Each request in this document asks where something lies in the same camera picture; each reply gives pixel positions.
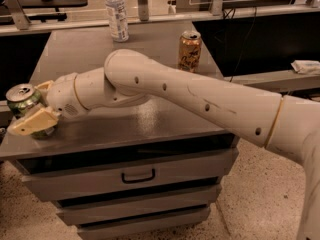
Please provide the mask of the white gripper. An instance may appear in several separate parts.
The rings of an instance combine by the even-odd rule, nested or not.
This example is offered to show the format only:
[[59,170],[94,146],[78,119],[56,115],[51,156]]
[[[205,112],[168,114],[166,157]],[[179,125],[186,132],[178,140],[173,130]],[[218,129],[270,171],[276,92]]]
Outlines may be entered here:
[[37,104],[32,107],[8,127],[8,132],[16,136],[28,136],[56,126],[60,114],[68,119],[86,115],[88,110],[77,98],[76,77],[77,73],[71,73],[59,77],[56,81],[49,80],[38,84],[37,90],[48,90],[46,99],[49,106]]

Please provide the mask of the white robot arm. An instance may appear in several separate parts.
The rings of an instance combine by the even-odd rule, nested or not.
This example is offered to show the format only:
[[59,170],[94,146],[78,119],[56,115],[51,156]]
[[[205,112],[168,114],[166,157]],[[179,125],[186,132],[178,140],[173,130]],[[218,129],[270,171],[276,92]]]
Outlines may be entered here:
[[167,67],[133,50],[111,52],[103,67],[71,73],[37,86],[20,84],[9,99],[39,92],[42,103],[13,122],[26,136],[60,118],[99,107],[138,104],[146,95],[164,98],[266,150],[301,165],[305,197],[297,240],[320,240],[320,103]]

